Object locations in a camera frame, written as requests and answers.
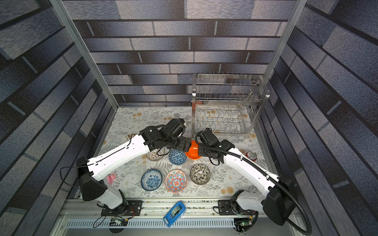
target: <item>pink object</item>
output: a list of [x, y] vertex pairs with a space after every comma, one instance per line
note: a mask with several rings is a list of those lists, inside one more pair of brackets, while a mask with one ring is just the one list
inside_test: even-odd
[[108, 179], [108, 184], [112, 185], [113, 182], [116, 180], [116, 175], [112, 173], [112, 174], [107, 175], [106, 178]]

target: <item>bowl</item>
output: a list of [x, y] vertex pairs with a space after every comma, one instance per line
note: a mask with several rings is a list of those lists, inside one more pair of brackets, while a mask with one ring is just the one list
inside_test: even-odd
[[186, 186], [186, 175], [181, 170], [172, 170], [165, 180], [166, 188], [172, 193], [181, 192]]
[[[148, 152], [148, 153], [147, 153], [147, 158], [148, 158], [149, 160], [152, 160], [152, 161], [160, 160], [160, 159], [163, 158], [165, 155], [164, 155], [164, 156], [159, 156], [159, 155], [158, 155], [158, 151], [159, 151], [159, 149], [157, 148], [157, 149], [155, 149], [155, 150], [152, 150], [152, 151]], [[162, 155], [162, 154], [164, 154], [164, 153], [166, 153], [166, 152], [167, 152], [167, 150], [166, 150], [166, 148], [164, 147], [164, 148], [162, 148], [162, 149], [160, 150], [159, 154]]]
[[204, 185], [210, 180], [210, 170], [203, 164], [198, 164], [190, 170], [190, 178], [195, 184]]
[[201, 156], [198, 155], [198, 144], [192, 140], [192, 145], [189, 148], [189, 151], [185, 153], [189, 159], [197, 160], [200, 159]]
[[161, 175], [160, 171], [151, 169], [147, 170], [141, 179], [142, 188], [146, 191], [153, 191], [157, 189], [161, 182], [163, 181], [163, 176]]
[[186, 162], [187, 156], [185, 152], [177, 150], [177, 149], [171, 149], [169, 152], [169, 160], [174, 165], [181, 165], [184, 162]]

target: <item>black and white patterned bowl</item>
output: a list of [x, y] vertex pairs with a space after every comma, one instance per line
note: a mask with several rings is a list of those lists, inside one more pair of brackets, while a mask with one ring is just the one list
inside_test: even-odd
[[210, 180], [210, 170], [203, 164], [198, 164], [190, 170], [190, 178], [195, 184], [204, 185]]

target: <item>black cable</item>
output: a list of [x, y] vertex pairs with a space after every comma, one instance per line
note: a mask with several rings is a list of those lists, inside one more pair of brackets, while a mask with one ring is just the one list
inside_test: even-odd
[[258, 217], [259, 217], [259, 212], [256, 211], [256, 216], [255, 216], [255, 218], [253, 219], [252, 224], [248, 225], [248, 227], [245, 228], [245, 229], [244, 229], [243, 227], [246, 227], [246, 225], [237, 225], [237, 227], [235, 227], [234, 230], [235, 230], [236, 232], [239, 232], [239, 233], [243, 233], [243, 232], [245, 233], [247, 230], [249, 230], [250, 228], [252, 228], [252, 227], [255, 225], [255, 223], [256, 223]]
[[219, 211], [219, 207], [217, 207], [217, 206], [213, 207], [213, 211], [215, 211], [215, 213], [219, 214], [219, 212], [217, 212], [217, 211], [215, 210], [215, 208], [218, 208], [218, 211]]
[[[93, 165], [93, 164], [94, 164], [94, 163], [89, 164], [89, 165], [80, 166], [80, 167], [88, 167], [88, 166]], [[80, 189], [80, 188], [78, 188], [78, 187], [76, 187], [76, 186], [73, 186], [73, 185], [70, 185], [70, 184], [66, 183], [66, 182], [63, 180], [63, 177], [62, 177], [62, 169], [64, 169], [64, 168], [69, 168], [69, 169], [71, 169], [71, 168], [80, 168], [80, 167], [62, 167], [62, 168], [60, 168], [60, 178], [61, 178], [61, 180], [63, 181], [63, 183], [67, 184], [68, 186], [71, 186], [71, 187], [74, 187], [74, 188]]]
[[159, 154], [160, 151], [161, 151], [161, 148], [159, 149], [159, 151], [156, 152], [156, 155], [165, 156], [165, 155], [168, 155], [170, 153], [171, 149], [169, 149], [169, 151], [167, 153], [164, 153], [164, 154]]
[[101, 225], [101, 224], [104, 222], [106, 216], [105, 216], [104, 219], [101, 221], [101, 223], [99, 223], [99, 224], [95, 227], [96, 222], [97, 222], [101, 217], [103, 217], [103, 216], [98, 217], [97, 220], [93, 223], [93, 228], [97, 228], [99, 225]]
[[132, 139], [133, 139], [133, 134], [130, 135], [130, 142], [129, 142], [129, 144], [127, 145], [127, 147], [130, 145]]
[[[216, 164], [214, 164], [212, 161], [211, 161], [211, 158], [209, 157], [209, 161], [213, 164], [213, 165], [216, 165]], [[219, 165], [220, 164], [220, 161], [218, 160], [218, 164], [217, 165]]]
[[242, 158], [243, 161], [247, 162], [248, 164], [250, 164], [251, 166], [253, 166], [257, 171], [259, 171], [262, 175], [264, 176], [268, 176], [268, 180], [272, 181], [272, 183], [274, 183], [280, 190], [282, 190], [289, 198], [290, 200], [292, 200], [295, 205], [297, 206], [299, 212], [301, 213], [302, 217], [303, 217], [303, 220], [306, 224], [306, 229], [307, 230], [303, 230], [302, 228], [300, 228], [298, 225], [296, 225], [293, 221], [291, 221], [290, 219], [286, 219], [286, 221], [292, 225], [296, 230], [298, 230], [299, 232], [301, 232], [302, 234], [304, 235], [311, 235], [312, 233], [312, 228], [311, 228], [311, 223], [310, 223], [310, 220], [305, 212], [305, 210], [302, 208], [301, 204], [298, 202], [298, 200], [291, 194], [291, 192], [289, 192], [284, 186], [282, 186], [280, 183], [278, 183], [274, 178], [272, 178], [271, 176], [269, 176], [264, 170], [262, 170], [260, 167], [258, 167], [255, 163], [253, 163], [252, 161], [248, 160], [247, 158]]
[[[96, 205], [98, 206], [98, 207], [100, 207], [100, 208], [104, 208], [105, 207], [105, 204], [103, 205], [103, 206], [100, 206], [98, 203], [99, 203], [100, 201], [98, 201], [97, 203], [96, 203]], [[124, 221], [126, 221], [124, 218], [122, 218], [120, 215], [119, 216], [117, 216], [116, 214], [114, 214], [114, 216], [116, 216], [116, 217], [119, 217], [119, 218], [121, 218], [122, 220], [124, 220]]]
[[[104, 159], [110, 157], [111, 155], [115, 154], [116, 152], [113, 152], [112, 154], [110, 154], [110, 155], [108, 155], [108, 156], [106, 156], [106, 157], [104, 157], [104, 158], [102, 158], [101, 160], [96, 161], [96, 162], [100, 162], [100, 161], [102, 161], [102, 160], [104, 160]], [[69, 186], [71, 186], [71, 187], [74, 187], [74, 188], [80, 189], [80, 188], [78, 188], [78, 187], [76, 187], [76, 186], [73, 186], [73, 185], [70, 185], [70, 184], [66, 183], [66, 182], [63, 180], [63, 177], [62, 177], [62, 169], [64, 169], [64, 168], [69, 168], [69, 169], [71, 169], [71, 168], [88, 167], [88, 166], [90, 166], [90, 165], [94, 165], [95, 163], [92, 163], [92, 164], [89, 164], [89, 165], [81, 165], [81, 166], [79, 166], [79, 167], [62, 167], [62, 168], [60, 168], [60, 178], [61, 178], [61, 180], [63, 181], [63, 183], [65, 183], [65, 184], [67, 184], [67, 185], [69, 185]]]
[[195, 141], [195, 143], [196, 143], [198, 146], [203, 147], [203, 148], [205, 148], [205, 149], [209, 149], [209, 150], [213, 150], [213, 151], [219, 151], [219, 152], [221, 152], [221, 153], [228, 154], [228, 155], [232, 155], [232, 156], [235, 156], [235, 157], [237, 157], [237, 158], [240, 158], [240, 155], [238, 155], [238, 154], [235, 154], [235, 153], [232, 153], [232, 152], [229, 152], [229, 151], [224, 151], [224, 150], [222, 150], [222, 149], [220, 149], [220, 148], [214, 148], [214, 147], [210, 147], [210, 146], [204, 146], [204, 145], [202, 145], [201, 143], [199, 143], [198, 140], [197, 140], [197, 138], [198, 138], [198, 135], [201, 134], [202, 132], [204, 132], [204, 131], [198, 132], [198, 133], [195, 135], [195, 137], [194, 137], [194, 141]]

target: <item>vented metal panel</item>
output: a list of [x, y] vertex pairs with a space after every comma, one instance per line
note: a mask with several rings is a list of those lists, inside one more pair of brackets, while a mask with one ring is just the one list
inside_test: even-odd
[[[70, 219], [66, 228], [92, 228], [96, 219]], [[104, 222], [97, 228], [122, 228], [116, 224], [109, 226], [110, 219]], [[234, 226], [233, 218], [182, 218], [176, 221], [171, 228], [231, 228]], [[149, 218], [149, 219], [131, 219], [126, 228], [166, 228], [163, 219]]]

